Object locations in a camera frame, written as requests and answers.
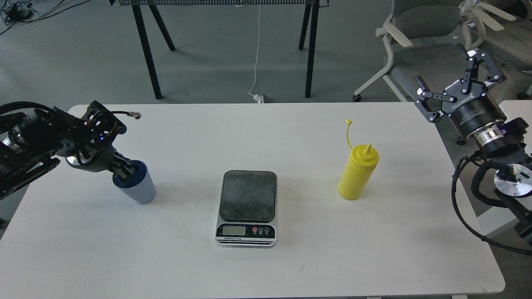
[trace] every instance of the office chair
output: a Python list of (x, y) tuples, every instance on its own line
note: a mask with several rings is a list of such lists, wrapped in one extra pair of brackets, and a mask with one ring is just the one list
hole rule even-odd
[[(360, 93), (379, 78), (383, 78), (399, 100), (407, 102), (400, 87), (412, 99), (418, 97), (415, 77), (424, 78), (434, 92), (441, 92), (463, 75), (466, 62), (455, 45), (450, 43), (417, 46), (413, 39), (441, 37), (464, 23), (459, 4), (461, 0), (394, 0), (392, 13), (378, 28), (376, 35), (382, 37), (388, 55), (386, 65), (371, 79), (359, 87), (353, 101), (359, 102)], [(399, 43), (404, 49), (394, 51), (392, 44)]]
[[(516, 67), (518, 70), (532, 74), (532, 3), (530, 0), (484, 0), (499, 9), (507, 9), (511, 6), (521, 7), (519, 11), (526, 12), (524, 18), (517, 17), (515, 21), (496, 16), (504, 30), (486, 30), (481, 26), (475, 26), (472, 35), (478, 36), (484, 42), (480, 48), (490, 53), (506, 64)], [(532, 84), (526, 92), (520, 92), (518, 99), (525, 99), (532, 95)]]

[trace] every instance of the digital kitchen scale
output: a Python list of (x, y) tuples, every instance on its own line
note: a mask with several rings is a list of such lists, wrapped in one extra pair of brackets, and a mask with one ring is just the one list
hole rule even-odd
[(272, 246), (277, 240), (277, 176), (230, 170), (223, 176), (216, 241), (224, 246)]

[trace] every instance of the table leg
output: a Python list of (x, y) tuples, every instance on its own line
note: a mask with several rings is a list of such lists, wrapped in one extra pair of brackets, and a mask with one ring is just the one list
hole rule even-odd
[(173, 45), (172, 39), (170, 38), (170, 35), (168, 34), (168, 30), (166, 29), (166, 26), (164, 25), (163, 18), (161, 17), (161, 14), (159, 13), (157, 6), (149, 5), (149, 9), (152, 11), (153, 18), (155, 18), (157, 25), (159, 25), (159, 29), (161, 30), (161, 33), (163, 34), (164, 40), (167, 42), (168, 48), (170, 49), (170, 51), (175, 51), (176, 47)]
[(312, 4), (305, 5), (305, 13), (303, 14), (303, 25), (301, 26), (300, 47), (299, 47), (300, 50), (302, 50), (303, 46), (305, 45), (306, 30), (309, 27), (311, 7), (312, 7)]
[(305, 97), (310, 97), (312, 89), (312, 72), (314, 71), (314, 51), (316, 49), (316, 32), (318, 30), (318, 11), (320, 10), (320, 0), (312, 4), (312, 13), (310, 20), (310, 37), (309, 37), (309, 61), (306, 66), (306, 86)]
[(135, 16), (135, 22), (137, 23), (138, 35), (140, 37), (140, 43), (142, 44), (142, 50), (144, 51), (144, 59), (148, 66), (149, 78), (152, 81), (153, 93), (156, 99), (162, 99), (161, 88), (159, 87), (159, 80), (157, 79), (157, 72), (155, 72), (155, 65), (153, 64), (152, 51), (149, 48), (148, 35), (146, 34), (146, 27), (144, 26), (144, 20), (142, 19), (142, 12), (139, 5), (132, 5), (133, 15)]

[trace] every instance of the robotic arm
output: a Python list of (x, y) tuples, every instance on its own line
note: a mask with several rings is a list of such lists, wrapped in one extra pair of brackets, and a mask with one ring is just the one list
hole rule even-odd
[[(476, 51), (466, 53), (461, 45), (458, 46), (467, 59), (463, 78), (439, 94), (432, 93), (423, 79), (416, 77), (420, 88), (415, 105), (429, 122), (435, 123), (444, 116), (449, 117), (464, 140), (474, 140), (477, 143), (480, 150), (469, 162), (476, 159), (477, 162), (483, 161), (483, 164), (475, 162), (479, 169), (471, 182), (473, 195), (485, 204), (510, 209), (519, 220), (516, 225), (518, 235), (532, 245), (532, 213), (516, 200), (532, 195), (532, 157), (525, 153), (523, 138), (528, 124), (522, 118), (505, 123), (506, 115), (488, 94), (491, 85), (505, 80), (490, 55)], [(484, 82), (478, 81), (481, 63), (485, 63), (488, 68)], [(430, 99), (441, 102), (439, 111), (429, 107), (427, 101)], [(465, 166), (460, 164), (453, 183)], [(494, 176), (497, 200), (488, 198), (479, 190), (480, 182), (490, 169), (497, 170)], [(485, 236), (478, 237), (487, 241)]]
[[(7, 114), (20, 109), (33, 111)], [(109, 111), (97, 101), (81, 118), (32, 102), (0, 106), (0, 134), (7, 135), (0, 143), (0, 200), (54, 169), (60, 162), (56, 155), (74, 168), (108, 170), (127, 181), (136, 168), (112, 146), (127, 130), (116, 113), (140, 118), (136, 112)]]

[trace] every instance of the white table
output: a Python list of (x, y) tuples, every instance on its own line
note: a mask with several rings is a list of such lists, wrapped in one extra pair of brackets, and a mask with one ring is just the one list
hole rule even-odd
[[(500, 105), (508, 121), (521, 117), (532, 126), (532, 101), (503, 101)], [(530, 154), (532, 146), (532, 127), (527, 129), (525, 134), (525, 151)], [(527, 209), (532, 209), (532, 196), (520, 198), (519, 202)], [(515, 226), (519, 222), (516, 216), (508, 209), (502, 207), (492, 207), (478, 217), (483, 233), (488, 237), (493, 237), (501, 232)]]
[[(157, 196), (139, 205), (66, 163), (29, 187), (0, 242), (9, 298), (260, 298), (495, 293), (487, 244), (451, 204), (453, 166), (412, 103), (109, 105), (139, 111), (115, 141), (146, 162)], [(71, 113), (81, 116), (85, 108)], [(351, 142), (380, 155), (362, 197), (336, 187)], [(222, 176), (278, 176), (272, 248), (214, 240)], [(476, 229), (461, 187), (459, 206)]]

